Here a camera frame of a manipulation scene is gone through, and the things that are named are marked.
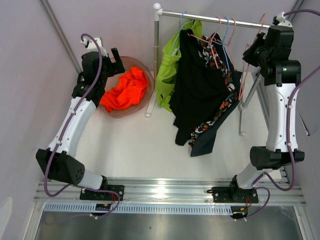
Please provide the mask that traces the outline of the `pink hanger of orange shorts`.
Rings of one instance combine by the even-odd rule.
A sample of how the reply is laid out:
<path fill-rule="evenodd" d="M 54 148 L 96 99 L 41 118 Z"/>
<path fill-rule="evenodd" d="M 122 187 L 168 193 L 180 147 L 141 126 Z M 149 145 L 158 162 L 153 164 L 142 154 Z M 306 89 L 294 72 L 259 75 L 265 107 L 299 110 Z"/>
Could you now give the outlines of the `pink hanger of orange shorts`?
<path fill-rule="evenodd" d="M 262 31 L 263 25 L 266 23 L 266 19 L 267 19 L 267 14 L 264 13 L 261 16 L 260 21 L 259 21 L 261 26 L 259 27 L 259 30 L 257 32 L 258 34 Z M 239 89 L 239 95 L 238 95 L 238 100 L 239 101 L 241 101 L 243 96 L 244 96 L 245 84 L 246 84 L 247 76 L 248 76 L 248 73 L 249 73 L 249 67 L 250 67 L 250 65 L 243 60 L 242 61 L 242 77 L 241 77 L 241 80 L 240 80 L 240 89 Z"/>

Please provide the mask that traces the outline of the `orange shorts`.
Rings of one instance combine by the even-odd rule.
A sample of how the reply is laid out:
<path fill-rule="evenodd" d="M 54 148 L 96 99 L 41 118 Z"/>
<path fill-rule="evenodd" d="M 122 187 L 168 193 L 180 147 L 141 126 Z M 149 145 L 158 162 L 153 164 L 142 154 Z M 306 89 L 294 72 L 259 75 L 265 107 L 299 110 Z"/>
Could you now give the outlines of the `orange shorts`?
<path fill-rule="evenodd" d="M 110 113 L 112 110 L 124 110 L 133 105 L 138 105 L 145 96 L 148 82 L 145 72 L 132 66 L 118 78 L 116 87 L 112 87 L 102 96 L 99 104 Z"/>

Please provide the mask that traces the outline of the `dark navy shorts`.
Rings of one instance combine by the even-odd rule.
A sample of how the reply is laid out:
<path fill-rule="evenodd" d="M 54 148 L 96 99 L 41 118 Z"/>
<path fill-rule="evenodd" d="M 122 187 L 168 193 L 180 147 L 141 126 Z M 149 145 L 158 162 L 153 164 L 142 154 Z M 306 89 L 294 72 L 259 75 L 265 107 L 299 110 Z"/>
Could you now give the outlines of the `dark navy shorts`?
<path fill-rule="evenodd" d="M 225 49 L 223 39 L 220 38 L 220 40 Z M 213 151 L 219 128 L 239 103 L 242 72 L 234 69 L 226 49 L 225 54 L 229 63 L 229 70 L 209 69 L 211 71 L 209 76 L 220 84 L 222 89 L 218 91 L 217 106 L 214 107 L 211 116 L 200 123 L 190 134 L 188 144 L 191 147 L 190 155 L 192 157 L 210 154 Z"/>

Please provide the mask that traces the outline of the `pink hanger with navy shorts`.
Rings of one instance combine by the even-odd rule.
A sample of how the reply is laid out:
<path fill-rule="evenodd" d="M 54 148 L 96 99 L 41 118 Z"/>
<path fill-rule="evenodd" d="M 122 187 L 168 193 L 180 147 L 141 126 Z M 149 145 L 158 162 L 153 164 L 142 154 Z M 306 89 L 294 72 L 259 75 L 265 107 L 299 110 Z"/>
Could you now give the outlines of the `pink hanger with navy shorts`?
<path fill-rule="evenodd" d="M 231 42 L 232 42 L 233 36 L 235 34 L 237 24 L 236 24 L 236 19 L 235 18 L 232 17 L 231 20 L 233 21 L 233 30 L 232 30 L 232 33 L 231 33 L 231 35 L 229 37 L 229 40 L 228 40 L 227 44 L 225 44 L 225 46 L 228 48 L 229 57 L 230 57 L 231 63 L 233 65 L 233 68 L 236 70 L 236 65 L 235 65 L 235 61 L 234 61 L 234 58 L 233 58 L 233 52 L 232 52 L 232 49 L 231 49 Z"/>

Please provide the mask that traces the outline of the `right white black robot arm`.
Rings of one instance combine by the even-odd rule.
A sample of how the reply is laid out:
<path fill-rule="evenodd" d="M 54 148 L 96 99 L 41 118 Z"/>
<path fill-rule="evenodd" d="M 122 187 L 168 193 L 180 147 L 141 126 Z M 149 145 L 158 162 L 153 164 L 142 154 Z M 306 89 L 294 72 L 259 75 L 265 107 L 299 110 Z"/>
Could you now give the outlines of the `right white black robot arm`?
<path fill-rule="evenodd" d="M 296 100 L 301 83 L 301 64 L 290 60 L 294 30 L 290 26 L 273 25 L 267 33 L 259 33 L 252 46 L 243 53 L 243 60 L 260 68 L 268 97 L 268 137 L 264 146 L 250 149 L 250 163 L 234 180 L 228 189 L 228 196 L 234 202 L 246 197 L 264 176 L 281 167 L 290 165 L 296 170 L 296 163 L 305 158 L 296 140 Z"/>

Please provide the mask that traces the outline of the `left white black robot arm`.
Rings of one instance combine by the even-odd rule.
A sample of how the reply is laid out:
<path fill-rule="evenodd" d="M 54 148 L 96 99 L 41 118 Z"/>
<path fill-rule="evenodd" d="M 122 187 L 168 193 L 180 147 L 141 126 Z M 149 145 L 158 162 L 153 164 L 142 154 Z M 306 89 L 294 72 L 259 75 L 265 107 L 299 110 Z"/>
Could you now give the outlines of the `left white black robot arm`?
<path fill-rule="evenodd" d="M 105 94 L 108 78 L 125 71 L 118 49 L 112 48 L 111 53 L 112 58 L 99 56 L 97 50 L 82 55 L 83 71 L 77 77 L 67 115 L 53 141 L 35 156 L 46 181 L 91 189 L 97 200 L 108 196 L 107 179 L 87 170 L 76 159 L 76 152 L 87 122 Z"/>

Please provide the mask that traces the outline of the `camouflage patterned shorts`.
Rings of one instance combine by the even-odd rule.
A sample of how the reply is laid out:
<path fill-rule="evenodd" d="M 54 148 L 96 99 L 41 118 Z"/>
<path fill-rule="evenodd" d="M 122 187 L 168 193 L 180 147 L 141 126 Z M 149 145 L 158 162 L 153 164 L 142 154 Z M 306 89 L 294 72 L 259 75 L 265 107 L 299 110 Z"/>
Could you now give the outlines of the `camouflage patterned shorts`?
<path fill-rule="evenodd" d="M 218 129 L 239 102 L 242 73 L 234 69 L 216 33 L 202 36 L 193 54 L 189 145 L 195 152 L 213 148 Z"/>

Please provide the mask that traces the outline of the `lime green shorts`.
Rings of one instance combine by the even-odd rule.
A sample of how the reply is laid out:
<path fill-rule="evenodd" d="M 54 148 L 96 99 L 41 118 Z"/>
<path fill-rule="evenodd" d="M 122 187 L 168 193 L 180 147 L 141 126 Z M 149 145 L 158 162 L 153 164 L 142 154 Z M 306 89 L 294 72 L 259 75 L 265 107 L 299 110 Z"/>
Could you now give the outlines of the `lime green shorts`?
<path fill-rule="evenodd" d="M 155 93 L 157 104 L 171 112 L 170 100 L 174 93 L 180 52 L 180 30 L 178 30 L 162 49 L 162 60 L 156 76 Z"/>

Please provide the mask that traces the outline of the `black shorts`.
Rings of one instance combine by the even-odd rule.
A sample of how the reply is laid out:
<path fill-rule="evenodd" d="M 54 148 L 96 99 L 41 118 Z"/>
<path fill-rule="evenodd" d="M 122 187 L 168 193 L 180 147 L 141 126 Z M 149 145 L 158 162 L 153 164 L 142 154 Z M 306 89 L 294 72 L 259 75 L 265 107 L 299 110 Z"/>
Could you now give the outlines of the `black shorts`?
<path fill-rule="evenodd" d="M 222 89 L 210 77 L 208 68 L 202 68 L 194 62 L 185 40 L 181 40 L 184 33 L 185 30 L 182 30 L 179 36 L 181 57 L 169 102 L 175 115 L 173 124 L 178 128 L 175 143 L 179 146 L 184 146 L 195 128 L 211 116 L 218 103 L 218 91 Z"/>

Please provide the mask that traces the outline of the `light blue hanger left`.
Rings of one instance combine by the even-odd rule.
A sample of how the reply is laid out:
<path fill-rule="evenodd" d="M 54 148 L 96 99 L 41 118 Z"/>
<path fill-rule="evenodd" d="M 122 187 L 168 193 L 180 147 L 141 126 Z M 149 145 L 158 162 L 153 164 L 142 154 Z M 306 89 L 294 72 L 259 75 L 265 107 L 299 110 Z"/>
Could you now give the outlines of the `light blue hanger left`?
<path fill-rule="evenodd" d="M 171 46 L 171 48 L 170 48 L 170 52 L 169 52 L 170 55 L 176 55 L 177 52 L 178 52 L 178 50 L 179 50 L 179 48 L 180 48 L 179 46 L 177 46 L 177 47 L 175 47 L 175 46 L 176 46 L 176 44 L 178 43 L 178 38 L 179 38 L 179 36 L 180 36 L 181 30 L 182 30 L 186 25 L 191 24 L 191 23 L 194 23 L 194 20 L 193 20 L 193 19 L 187 19 L 186 22 L 185 22 L 184 24 L 182 24 L 183 16 L 184 16 L 185 14 L 187 14 L 187 13 L 188 13 L 187 11 L 184 11 L 184 12 L 181 14 L 180 18 L 179 18 L 179 28 L 178 28 L 177 35 L 176 35 L 176 37 L 175 37 L 175 39 L 174 39 L 174 41 L 173 41 L 173 44 L 172 44 L 172 46 Z"/>

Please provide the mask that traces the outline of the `translucent pink plastic basket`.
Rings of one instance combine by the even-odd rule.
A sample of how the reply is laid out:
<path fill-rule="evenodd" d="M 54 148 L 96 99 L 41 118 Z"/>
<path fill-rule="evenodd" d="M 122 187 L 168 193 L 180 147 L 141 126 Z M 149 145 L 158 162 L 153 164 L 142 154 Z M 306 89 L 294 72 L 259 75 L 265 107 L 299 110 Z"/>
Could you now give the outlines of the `translucent pink plastic basket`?
<path fill-rule="evenodd" d="M 149 103 L 154 92 L 155 81 L 149 68 L 138 59 L 130 56 L 120 57 L 125 69 L 109 77 L 105 93 L 99 107 L 113 118 L 133 114 Z"/>

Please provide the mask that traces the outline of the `white metal clothes rack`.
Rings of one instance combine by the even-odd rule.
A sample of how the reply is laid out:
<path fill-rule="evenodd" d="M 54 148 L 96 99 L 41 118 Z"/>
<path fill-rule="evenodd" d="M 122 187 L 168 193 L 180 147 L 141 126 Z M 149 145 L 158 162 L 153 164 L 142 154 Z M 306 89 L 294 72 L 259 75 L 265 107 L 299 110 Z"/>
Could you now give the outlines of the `white metal clothes rack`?
<path fill-rule="evenodd" d="M 220 19 L 218 16 L 216 17 L 209 17 L 209 16 L 201 16 L 195 14 L 188 14 L 186 12 L 179 13 L 173 11 L 165 11 L 161 7 L 160 3 L 155 3 L 153 5 L 153 15 L 154 15 L 154 53 L 153 53 L 153 78 L 156 80 L 157 75 L 159 72 L 159 47 L 160 47 L 160 17 L 174 17 L 179 19 L 191 19 L 193 21 L 203 21 L 208 23 L 217 23 L 219 25 L 230 25 L 233 24 L 235 27 L 245 27 L 245 28 L 256 28 L 260 31 L 267 30 L 270 26 L 264 23 L 251 23 L 251 22 L 243 22 L 237 21 L 235 19 Z M 269 109 L 267 106 L 268 99 L 265 97 L 263 93 L 262 87 L 262 77 L 260 73 L 256 73 L 254 78 L 253 85 L 245 99 L 240 102 L 238 107 L 240 112 L 239 117 L 239 135 L 245 136 L 247 134 L 247 119 L 246 119 L 246 111 L 249 107 L 249 103 L 252 100 L 254 93 L 257 93 L 260 103 L 262 112 L 265 117 L 266 124 L 269 123 Z"/>

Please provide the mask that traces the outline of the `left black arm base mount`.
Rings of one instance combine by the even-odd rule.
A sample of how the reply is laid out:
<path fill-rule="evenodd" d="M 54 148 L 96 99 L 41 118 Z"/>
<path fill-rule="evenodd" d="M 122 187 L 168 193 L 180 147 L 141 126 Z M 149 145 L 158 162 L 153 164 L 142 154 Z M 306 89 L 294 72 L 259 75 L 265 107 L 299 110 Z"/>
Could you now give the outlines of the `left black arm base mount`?
<path fill-rule="evenodd" d="M 119 198 L 115 195 L 117 193 L 120 197 L 120 201 L 123 200 L 124 193 L 125 193 L 125 186 L 124 185 L 108 185 L 107 192 L 97 192 L 97 191 L 90 191 L 84 190 L 80 193 L 79 199 L 80 200 L 88 200 L 88 201 L 118 201 Z"/>

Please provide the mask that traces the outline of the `aluminium extrusion rail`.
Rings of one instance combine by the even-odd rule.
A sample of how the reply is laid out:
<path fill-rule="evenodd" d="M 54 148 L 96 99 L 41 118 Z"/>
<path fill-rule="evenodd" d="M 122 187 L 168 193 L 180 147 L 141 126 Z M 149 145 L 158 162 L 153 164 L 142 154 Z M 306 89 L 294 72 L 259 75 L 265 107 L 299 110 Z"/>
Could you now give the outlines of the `aluminium extrusion rail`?
<path fill-rule="evenodd" d="M 110 185 L 123 185 L 125 204 L 168 204 L 168 205 L 204 205 L 213 203 L 213 196 L 207 193 L 212 187 L 227 187 L 229 179 L 196 180 L 166 178 L 108 178 Z M 262 205 L 268 196 L 270 206 L 305 206 L 306 200 L 301 187 L 290 191 L 281 191 L 271 182 L 258 183 L 258 205 Z"/>

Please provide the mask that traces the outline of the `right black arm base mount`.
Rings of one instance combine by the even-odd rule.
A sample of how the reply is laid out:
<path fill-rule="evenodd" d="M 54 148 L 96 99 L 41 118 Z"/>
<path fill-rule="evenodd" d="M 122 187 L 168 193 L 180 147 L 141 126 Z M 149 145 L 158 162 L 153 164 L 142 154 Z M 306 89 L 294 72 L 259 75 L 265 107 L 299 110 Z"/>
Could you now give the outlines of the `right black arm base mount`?
<path fill-rule="evenodd" d="M 237 183 L 237 175 L 235 175 L 228 187 L 214 186 L 206 191 L 211 194 L 215 203 L 253 203 L 259 202 L 258 193 L 254 188 L 243 189 Z"/>

